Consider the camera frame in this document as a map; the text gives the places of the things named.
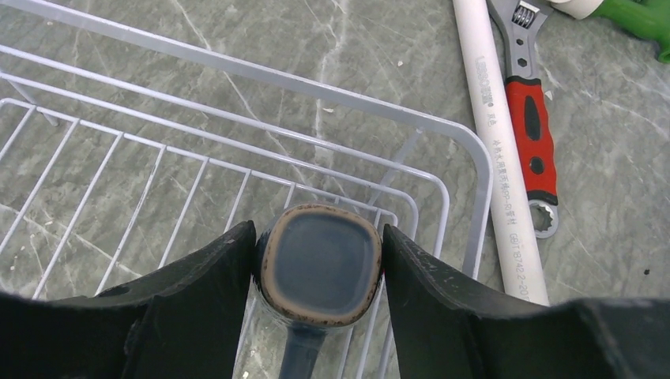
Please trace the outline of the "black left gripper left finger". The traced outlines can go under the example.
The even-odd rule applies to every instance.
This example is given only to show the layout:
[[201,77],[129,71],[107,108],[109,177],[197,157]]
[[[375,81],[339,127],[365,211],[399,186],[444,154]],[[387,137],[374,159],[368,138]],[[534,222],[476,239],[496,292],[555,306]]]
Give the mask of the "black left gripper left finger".
[[256,230],[94,297],[1,296],[4,378],[229,378],[247,305]]

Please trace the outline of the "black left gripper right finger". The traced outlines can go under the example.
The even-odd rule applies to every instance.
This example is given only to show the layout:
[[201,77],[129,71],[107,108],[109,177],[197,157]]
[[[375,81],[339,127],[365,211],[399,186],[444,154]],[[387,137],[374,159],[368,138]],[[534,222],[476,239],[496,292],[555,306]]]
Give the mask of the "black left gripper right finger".
[[669,303],[578,298],[541,306],[496,291],[383,230],[403,378],[666,378]]

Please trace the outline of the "grey dotted ceramic mug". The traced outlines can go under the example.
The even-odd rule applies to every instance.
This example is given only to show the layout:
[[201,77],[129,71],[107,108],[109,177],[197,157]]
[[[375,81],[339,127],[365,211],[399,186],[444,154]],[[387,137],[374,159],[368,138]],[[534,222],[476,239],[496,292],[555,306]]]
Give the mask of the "grey dotted ceramic mug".
[[378,292],[378,229],[335,205],[300,204],[273,219],[254,254],[254,285],[287,330],[279,376],[310,378],[326,337],[357,323]]

